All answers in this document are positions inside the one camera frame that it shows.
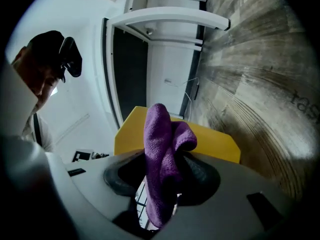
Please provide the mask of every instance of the wooden wall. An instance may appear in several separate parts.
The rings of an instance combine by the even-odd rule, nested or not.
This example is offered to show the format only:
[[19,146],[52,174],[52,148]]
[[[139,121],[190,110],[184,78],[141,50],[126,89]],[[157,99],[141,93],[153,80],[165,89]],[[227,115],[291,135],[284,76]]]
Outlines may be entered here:
[[304,28],[285,0],[208,0],[207,11],[231,28],[205,30],[191,121],[231,135],[243,165],[298,200],[320,129],[319,67]]

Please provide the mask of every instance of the black cap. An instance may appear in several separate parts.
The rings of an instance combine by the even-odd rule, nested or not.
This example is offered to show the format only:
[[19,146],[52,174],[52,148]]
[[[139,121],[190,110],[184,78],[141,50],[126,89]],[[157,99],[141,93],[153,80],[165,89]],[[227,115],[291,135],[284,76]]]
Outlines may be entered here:
[[36,35],[28,44],[40,65],[49,65],[60,79],[65,80],[65,70],[73,77],[79,77],[82,70],[82,57],[72,37],[64,36],[56,30]]

